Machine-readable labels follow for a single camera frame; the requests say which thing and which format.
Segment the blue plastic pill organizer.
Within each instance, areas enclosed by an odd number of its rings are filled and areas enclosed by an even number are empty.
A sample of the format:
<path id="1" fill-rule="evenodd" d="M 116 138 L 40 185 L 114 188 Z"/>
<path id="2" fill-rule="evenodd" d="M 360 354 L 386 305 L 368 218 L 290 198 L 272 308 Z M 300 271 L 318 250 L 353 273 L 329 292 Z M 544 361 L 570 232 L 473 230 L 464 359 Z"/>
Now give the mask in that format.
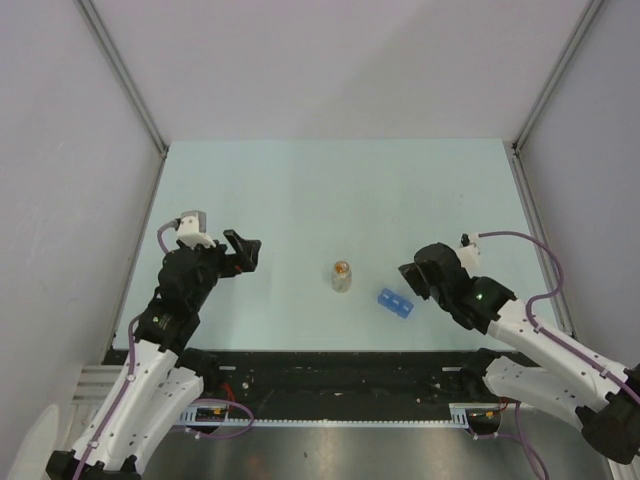
<path id="1" fill-rule="evenodd" d="M 411 301 L 388 288 L 381 290 L 377 303 L 402 319 L 407 319 L 414 309 Z"/>

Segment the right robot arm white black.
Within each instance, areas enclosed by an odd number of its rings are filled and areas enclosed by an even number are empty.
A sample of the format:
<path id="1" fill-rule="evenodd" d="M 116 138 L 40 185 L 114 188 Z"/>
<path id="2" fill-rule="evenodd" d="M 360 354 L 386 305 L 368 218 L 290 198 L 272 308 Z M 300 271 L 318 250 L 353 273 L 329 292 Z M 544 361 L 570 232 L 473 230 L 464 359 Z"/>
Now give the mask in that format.
<path id="1" fill-rule="evenodd" d="M 473 276 L 475 242 L 453 249 L 435 243 L 399 272 L 413 292 L 432 299 L 467 330 L 503 342 L 535 363 L 525 367 L 487 349 L 461 376 L 473 401 L 491 394 L 529 404 L 578 429 L 605 458 L 622 465 L 639 456 L 639 369 L 613 361 L 546 325 L 506 286 Z"/>

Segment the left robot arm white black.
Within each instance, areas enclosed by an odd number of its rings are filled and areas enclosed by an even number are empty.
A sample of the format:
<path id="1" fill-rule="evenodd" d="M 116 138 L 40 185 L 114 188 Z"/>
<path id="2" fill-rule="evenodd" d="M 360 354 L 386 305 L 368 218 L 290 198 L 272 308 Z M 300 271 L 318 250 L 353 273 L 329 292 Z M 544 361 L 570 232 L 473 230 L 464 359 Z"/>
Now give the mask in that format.
<path id="1" fill-rule="evenodd" d="M 234 230 L 223 235 L 220 243 L 201 232 L 179 234 L 176 249 L 163 258 L 151 300 L 129 324 L 122 370 L 73 446 L 51 453 L 49 478 L 141 478 L 183 411 L 219 392 L 216 357 L 187 344 L 213 288 L 255 271 L 262 246 Z"/>

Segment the clear glass pill bottle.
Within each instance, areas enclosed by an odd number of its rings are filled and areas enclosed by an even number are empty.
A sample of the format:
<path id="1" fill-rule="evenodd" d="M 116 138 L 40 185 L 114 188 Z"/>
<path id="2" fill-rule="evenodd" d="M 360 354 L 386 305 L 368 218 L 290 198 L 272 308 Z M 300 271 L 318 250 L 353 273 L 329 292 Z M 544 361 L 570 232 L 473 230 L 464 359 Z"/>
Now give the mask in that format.
<path id="1" fill-rule="evenodd" d="M 346 293 L 352 285 L 352 270 L 345 260 L 337 261 L 331 273 L 332 289 L 337 293 Z"/>

